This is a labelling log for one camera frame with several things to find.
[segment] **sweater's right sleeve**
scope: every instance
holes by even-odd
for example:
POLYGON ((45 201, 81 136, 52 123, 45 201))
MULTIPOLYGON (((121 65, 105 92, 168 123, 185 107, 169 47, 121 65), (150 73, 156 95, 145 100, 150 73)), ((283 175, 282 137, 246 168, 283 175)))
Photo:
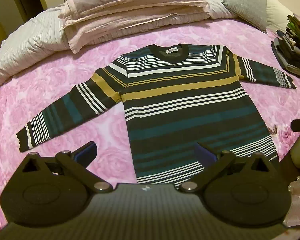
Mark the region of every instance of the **sweater's right sleeve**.
POLYGON ((120 102, 127 79, 123 56, 97 69, 88 81, 75 85, 17 133, 20 152, 67 132, 120 102))

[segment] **stack of folded clothes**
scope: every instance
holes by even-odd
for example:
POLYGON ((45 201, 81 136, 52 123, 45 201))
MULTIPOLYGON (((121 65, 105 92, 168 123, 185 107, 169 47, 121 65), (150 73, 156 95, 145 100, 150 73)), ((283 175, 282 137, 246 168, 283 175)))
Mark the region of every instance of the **stack of folded clothes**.
POLYGON ((272 50, 280 66, 300 78, 300 21, 288 16, 287 32, 277 31, 279 38, 272 42, 272 50))

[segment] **sweater sleeve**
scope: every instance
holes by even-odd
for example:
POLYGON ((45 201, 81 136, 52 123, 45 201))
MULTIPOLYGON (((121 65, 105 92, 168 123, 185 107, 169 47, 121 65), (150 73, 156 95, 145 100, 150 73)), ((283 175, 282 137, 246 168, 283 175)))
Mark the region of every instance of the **sweater sleeve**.
POLYGON ((123 56, 97 69, 88 81, 75 85, 17 133, 20 152, 67 132, 120 102, 127 79, 123 56))
POLYGON ((255 82, 275 87, 296 88, 292 78, 284 72, 233 54, 235 73, 243 81, 255 82))

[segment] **clothing label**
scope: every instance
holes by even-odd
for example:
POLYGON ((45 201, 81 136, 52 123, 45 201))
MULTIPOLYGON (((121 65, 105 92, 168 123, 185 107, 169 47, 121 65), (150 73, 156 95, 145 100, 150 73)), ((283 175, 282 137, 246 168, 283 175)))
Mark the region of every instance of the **clothing label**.
POLYGON ((178 51, 178 48, 167 49, 166 53, 169 54, 169 53, 174 52, 174 51, 178 51))

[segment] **black mechanical device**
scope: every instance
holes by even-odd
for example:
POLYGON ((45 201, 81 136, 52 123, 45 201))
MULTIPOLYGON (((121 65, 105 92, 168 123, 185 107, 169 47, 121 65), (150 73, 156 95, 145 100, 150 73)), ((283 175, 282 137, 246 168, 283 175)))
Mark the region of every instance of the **black mechanical device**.
POLYGON ((184 182, 122 184, 89 172, 93 142, 55 157, 30 153, 2 192, 0 240, 271 240, 287 228, 287 185, 263 154, 224 152, 184 182))

